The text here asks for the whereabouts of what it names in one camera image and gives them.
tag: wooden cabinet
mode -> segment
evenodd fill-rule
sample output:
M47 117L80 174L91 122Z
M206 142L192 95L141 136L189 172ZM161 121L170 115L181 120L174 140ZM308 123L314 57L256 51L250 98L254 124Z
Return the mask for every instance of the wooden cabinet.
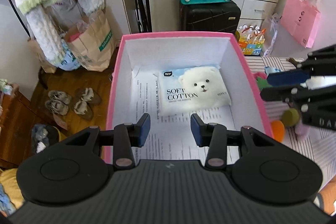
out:
M5 95L0 116L0 167L15 168L31 155L31 129L36 123L55 125L55 122L37 109L14 89L12 96Z

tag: wooden floor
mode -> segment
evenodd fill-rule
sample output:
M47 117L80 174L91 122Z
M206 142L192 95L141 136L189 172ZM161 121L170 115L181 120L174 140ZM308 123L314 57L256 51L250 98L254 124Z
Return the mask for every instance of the wooden floor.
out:
M68 124L68 132L63 132L69 136L93 125L99 126L104 130L111 88L110 75L114 70L116 55L117 50L113 53L109 68L103 72L87 71L84 68L80 68L74 71L58 69L55 74L43 74L42 78L46 82L48 90L45 90L38 83L31 98L31 105L36 106L52 117L52 114L44 107L44 102L48 100L48 92L50 90L62 90L73 96L76 89L91 87L101 97L101 103L92 107L93 119L86 121L72 110L69 110L66 116L59 116Z

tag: pink paper bag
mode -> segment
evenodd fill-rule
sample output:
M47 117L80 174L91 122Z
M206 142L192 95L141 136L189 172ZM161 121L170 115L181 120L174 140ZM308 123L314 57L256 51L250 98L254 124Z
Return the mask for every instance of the pink paper bag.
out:
M319 29L321 13L317 9L320 0L312 5L308 0L287 0L281 25L304 47L311 48Z

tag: cotton pad package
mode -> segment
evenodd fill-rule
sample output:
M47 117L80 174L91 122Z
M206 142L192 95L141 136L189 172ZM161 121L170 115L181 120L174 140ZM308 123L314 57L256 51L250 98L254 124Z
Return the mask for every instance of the cotton pad package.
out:
M222 76L215 67L161 71L158 86L160 116L231 105Z

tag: fluffy slipper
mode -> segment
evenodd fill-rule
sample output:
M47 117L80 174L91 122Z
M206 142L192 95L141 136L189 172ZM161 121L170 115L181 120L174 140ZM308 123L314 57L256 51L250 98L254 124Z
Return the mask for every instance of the fluffy slipper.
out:
M51 90L48 92L48 96L51 100L59 100L66 105L68 105L71 101L71 96L68 93L60 90Z
M99 105L101 98L92 88L77 89L75 91L75 97L81 98L82 101L92 105Z
M69 111L69 107L60 100L47 100L44 105L50 113L56 113L64 116L67 115Z
M72 102L71 108L81 118L88 121L92 120L93 112L87 102L82 101L80 98L75 99Z

